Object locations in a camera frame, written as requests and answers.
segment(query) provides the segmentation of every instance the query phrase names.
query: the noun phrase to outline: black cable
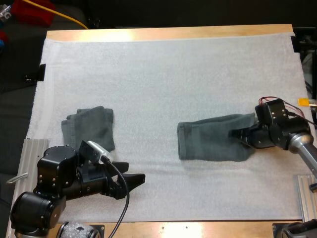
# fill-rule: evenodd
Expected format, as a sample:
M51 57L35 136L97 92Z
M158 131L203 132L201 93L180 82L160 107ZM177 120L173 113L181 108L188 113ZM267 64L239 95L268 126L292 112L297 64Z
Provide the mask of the black cable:
M127 184L127 182L125 181L125 179L124 179L122 173L121 173L111 162L108 162L108 165L111 165L112 168L117 172L118 176L122 179L123 184L124 184L124 186L125 186L125 190L126 190L125 206L124 206L124 208L123 208L123 211L122 211L122 213L121 213L121 216L120 216L120 218L119 218L117 224L115 225L115 227L113 228L111 234L109 235L109 238L112 238L113 235L115 234L115 232L118 230L118 228L119 228L119 226L120 226L120 224L121 224L121 222L122 222L122 219L123 219L123 217L124 217L124 215L125 215L125 213L126 213L126 211L127 211L127 209L128 209L129 200L130 200L130 192L129 192L128 184Z
M308 119L306 119L306 118L304 118L304 117L302 117L302 116L300 116L300 115L298 115L298 114L296 114L296 113L293 113L293 112L290 112L290 111L287 110L287 114L290 115L290 116L292 116L292 117L302 118L302 119L304 119L305 121L307 121L308 123L310 123L310 124L312 124L312 125L314 125L314 126L317 127L317 124L313 123L312 121L310 121L310 120L308 120Z

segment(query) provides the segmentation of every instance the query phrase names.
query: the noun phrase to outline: folded cloth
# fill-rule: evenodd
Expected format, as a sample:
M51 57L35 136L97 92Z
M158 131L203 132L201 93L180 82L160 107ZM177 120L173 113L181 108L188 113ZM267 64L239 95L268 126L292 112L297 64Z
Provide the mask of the folded cloth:
M108 151L114 150L112 134L113 110L102 106L78 109L61 122L64 143L78 150L82 140L91 140Z
M229 131L250 127L254 123L254 114L180 122L177 126L179 159L244 161L254 149L230 138Z

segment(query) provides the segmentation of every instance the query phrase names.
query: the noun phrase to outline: table surface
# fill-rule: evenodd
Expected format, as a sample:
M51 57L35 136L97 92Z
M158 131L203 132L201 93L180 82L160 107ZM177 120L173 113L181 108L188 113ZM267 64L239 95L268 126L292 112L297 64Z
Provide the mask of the table surface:
M47 39L78 42L129 42L293 32L291 24L48 31ZM122 223L115 237L270 238L275 221ZM115 223L104 223L107 237ZM55 238L60 224L50 231Z

